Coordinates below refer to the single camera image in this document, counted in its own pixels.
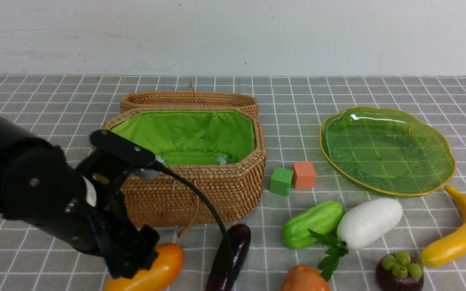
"toy block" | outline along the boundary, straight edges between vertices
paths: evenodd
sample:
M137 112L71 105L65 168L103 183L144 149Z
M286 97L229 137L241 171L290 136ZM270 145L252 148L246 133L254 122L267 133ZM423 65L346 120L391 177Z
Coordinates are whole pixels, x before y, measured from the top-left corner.
M293 175L294 171L292 170L279 167L274 168L271 175L269 191L271 193L288 196Z
M295 189L310 189L316 186L316 170L312 162L295 162L292 164L292 169Z

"wicker basket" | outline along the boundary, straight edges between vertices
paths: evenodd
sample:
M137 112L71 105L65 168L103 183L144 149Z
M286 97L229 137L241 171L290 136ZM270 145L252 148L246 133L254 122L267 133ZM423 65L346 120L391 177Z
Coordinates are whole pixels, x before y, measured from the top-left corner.
M135 92L120 102L121 112L156 105L215 105L237 108L258 118L258 103L254 97L244 94L195 91L149 91Z
M150 110L236 111L253 124L254 151L234 164L178 165L170 169L195 184L216 208L224 222L238 221L260 201L266 162L261 123L239 109L194 105L151 105L127 111L104 125L113 129L125 120ZM215 223L208 208L186 186L160 173L153 181L131 175L121 188L125 195L128 215L140 227Z

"orange cube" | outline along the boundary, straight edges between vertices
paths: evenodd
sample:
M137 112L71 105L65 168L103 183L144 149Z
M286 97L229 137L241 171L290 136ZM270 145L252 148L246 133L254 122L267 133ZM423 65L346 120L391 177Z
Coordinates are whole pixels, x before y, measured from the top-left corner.
M294 189L309 189L316 186L316 170L312 162L295 162L292 164Z

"green plate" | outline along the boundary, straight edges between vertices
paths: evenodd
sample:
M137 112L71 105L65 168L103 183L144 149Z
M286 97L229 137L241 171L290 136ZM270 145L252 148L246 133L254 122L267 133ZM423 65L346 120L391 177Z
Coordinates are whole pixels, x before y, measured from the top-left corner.
M396 196L434 192L456 169L442 134L395 109L353 107L332 116L321 125L320 147L344 177Z

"yellow banana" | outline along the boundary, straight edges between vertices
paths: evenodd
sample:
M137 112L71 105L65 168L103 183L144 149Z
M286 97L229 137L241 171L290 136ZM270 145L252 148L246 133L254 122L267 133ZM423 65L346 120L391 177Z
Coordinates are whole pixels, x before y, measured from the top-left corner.
M431 243L420 252L418 260L427 267L439 267L466 254L466 194L461 194L449 185L444 190L454 199L463 224L455 232Z

